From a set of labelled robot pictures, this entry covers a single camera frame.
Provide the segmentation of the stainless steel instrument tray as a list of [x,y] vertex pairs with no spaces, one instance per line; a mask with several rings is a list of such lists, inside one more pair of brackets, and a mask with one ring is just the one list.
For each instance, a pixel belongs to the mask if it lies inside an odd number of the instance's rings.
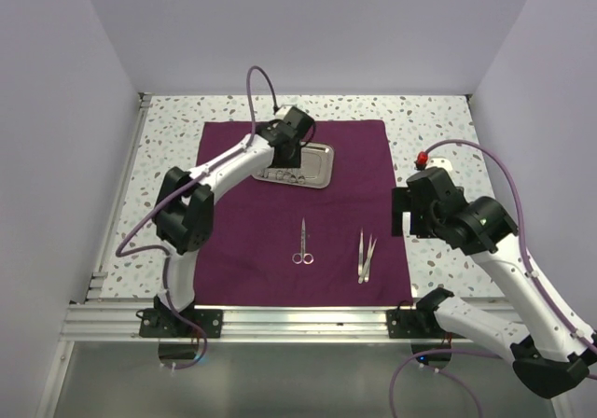
[[268,179],[257,179],[256,181],[268,182],[273,184],[287,185],[299,188],[326,188],[332,178],[333,163],[335,152],[329,145],[310,143],[301,151],[301,166],[299,167],[306,177],[305,185],[291,184],[288,180],[278,181],[271,177]]

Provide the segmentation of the steel tweezers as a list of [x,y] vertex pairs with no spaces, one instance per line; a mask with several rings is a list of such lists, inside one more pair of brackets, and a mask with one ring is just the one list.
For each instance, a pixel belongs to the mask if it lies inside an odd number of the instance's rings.
[[373,258],[373,254],[374,254],[376,243],[377,243],[377,240],[374,239],[372,235],[370,235],[369,239],[368,239],[368,246],[365,246],[366,248],[368,248],[368,256],[367,256],[367,260],[366,260],[366,263],[365,263],[364,283],[367,283],[369,281],[370,267],[371,267],[372,258]]
[[364,271],[365,271],[365,263],[368,256],[368,248],[365,247],[365,240],[364,240],[364,232],[360,231],[360,240],[358,246],[358,266],[357,266],[357,275],[358,275],[358,283],[364,283]]

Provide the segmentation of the purple surgical drape cloth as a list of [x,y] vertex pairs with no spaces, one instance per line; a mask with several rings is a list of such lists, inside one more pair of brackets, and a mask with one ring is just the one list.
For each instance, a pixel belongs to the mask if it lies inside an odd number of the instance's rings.
[[[392,235],[395,172],[379,120],[321,121],[314,140],[335,157],[330,184],[299,188],[247,178],[215,206],[196,263],[207,305],[389,306],[411,299],[405,243]],[[311,265],[295,265],[301,219]],[[369,281],[357,282],[360,231],[377,240]]]

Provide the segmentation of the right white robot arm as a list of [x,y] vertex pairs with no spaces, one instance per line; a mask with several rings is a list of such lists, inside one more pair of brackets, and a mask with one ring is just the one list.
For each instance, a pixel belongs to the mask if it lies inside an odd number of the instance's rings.
[[487,313],[437,287],[413,310],[387,314],[407,332],[467,338],[502,358],[530,391],[551,399],[577,387],[596,362],[596,331],[580,318],[530,257],[520,250],[521,229],[495,199],[465,199],[446,174],[421,175],[392,193],[392,232],[436,238],[481,267],[503,292],[519,322]]

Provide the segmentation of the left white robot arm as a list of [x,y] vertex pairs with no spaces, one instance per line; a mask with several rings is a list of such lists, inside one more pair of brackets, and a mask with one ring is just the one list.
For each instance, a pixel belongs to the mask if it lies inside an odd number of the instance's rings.
[[204,164],[187,171],[173,167],[165,175],[152,218],[166,252],[154,308],[173,336],[188,334],[195,324],[196,258],[213,233],[217,202],[259,170],[298,168],[306,133],[281,122],[262,124]]

